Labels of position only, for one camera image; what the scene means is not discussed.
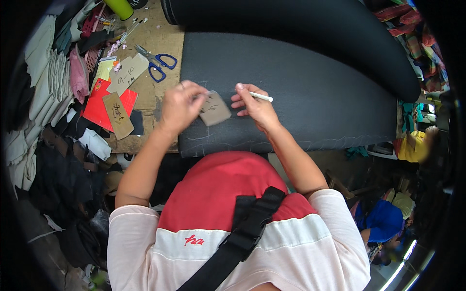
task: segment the white chalk pencil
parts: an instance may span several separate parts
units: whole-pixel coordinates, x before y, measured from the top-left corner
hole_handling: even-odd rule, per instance
[[[257,94],[257,93],[251,92],[251,91],[249,91],[249,93],[251,94],[252,97],[260,98],[260,99],[265,100],[265,101],[272,102],[274,100],[272,97],[265,96],[265,95],[262,95],[262,94]]]

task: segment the red notebook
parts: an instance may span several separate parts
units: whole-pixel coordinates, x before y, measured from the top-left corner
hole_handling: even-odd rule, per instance
[[[110,85],[109,81],[104,79],[97,79],[97,82],[90,92],[90,96],[84,110],[83,117],[93,123],[101,126],[104,129],[108,129],[113,132],[112,125],[110,124],[109,116],[107,115],[107,110],[103,104],[102,98],[108,94],[107,87]],[[121,103],[123,104],[124,110],[128,116],[131,115],[133,111],[134,103],[136,103],[137,93],[126,89],[125,92],[120,96]]]

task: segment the beige cardboard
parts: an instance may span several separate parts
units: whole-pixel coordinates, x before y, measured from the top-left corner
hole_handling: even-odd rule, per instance
[[[149,61],[142,54],[137,54],[134,58],[127,57],[120,64],[118,72],[115,72],[113,68],[110,70],[109,75],[112,83],[107,88],[109,93],[117,92],[118,96],[121,96],[149,68]]]
[[[116,139],[127,137],[134,130],[134,127],[126,110],[124,110],[120,97],[114,92],[102,97],[102,99]]]
[[[227,120],[232,113],[217,92],[209,91],[199,116],[206,126],[211,126]]]

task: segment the scissors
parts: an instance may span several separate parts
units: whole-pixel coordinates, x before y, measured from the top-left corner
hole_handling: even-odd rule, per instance
[[[143,48],[142,46],[140,45],[136,45],[135,46],[136,50],[138,53],[142,54],[143,56],[145,56],[147,58],[147,60],[149,61],[149,74],[151,75],[152,79],[154,79],[155,82],[159,83],[160,81],[162,81],[163,79],[165,79],[166,75],[165,73],[162,71],[162,68],[159,67],[158,65],[156,65],[156,63],[162,65],[163,67],[167,67],[169,68],[170,70],[173,70],[173,68],[175,68],[176,66],[176,63],[178,62],[177,59],[175,59],[174,56],[172,55],[169,55],[169,54],[157,54],[157,55],[153,55],[153,54],[150,54],[145,48]],[[175,63],[171,66],[169,66],[166,62],[164,62],[163,60],[160,59],[160,57],[169,57],[171,59],[173,59],[175,61]],[[152,75],[152,72],[151,72],[151,68],[155,68],[159,73],[162,74],[162,77],[160,79],[156,79],[154,78],[154,76]]]

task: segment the blue scissors handle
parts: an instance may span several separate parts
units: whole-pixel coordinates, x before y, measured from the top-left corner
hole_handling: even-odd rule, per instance
[[[166,62],[164,62],[160,57],[169,57],[169,58],[171,58],[172,60],[174,60],[175,63],[174,63],[173,65],[169,66],[169,65],[168,65]],[[167,67],[167,68],[169,68],[170,70],[173,70],[173,68],[175,68],[175,66],[176,66],[176,63],[178,62],[178,60],[175,59],[174,56],[169,55],[169,54],[157,54],[157,55],[154,56],[154,58],[155,58],[162,66]]]
[[[151,71],[151,68],[155,68],[159,73],[162,74],[162,77],[160,79],[156,79],[154,78],[154,76],[152,75],[152,71]],[[165,73],[162,71],[162,69],[157,66],[156,64],[154,64],[153,62],[150,62],[149,63],[149,75],[151,75],[152,79],[154,79],[155,82],[159,83],[160,81],[162,81],[163,79],[165,79],[166,75]]]

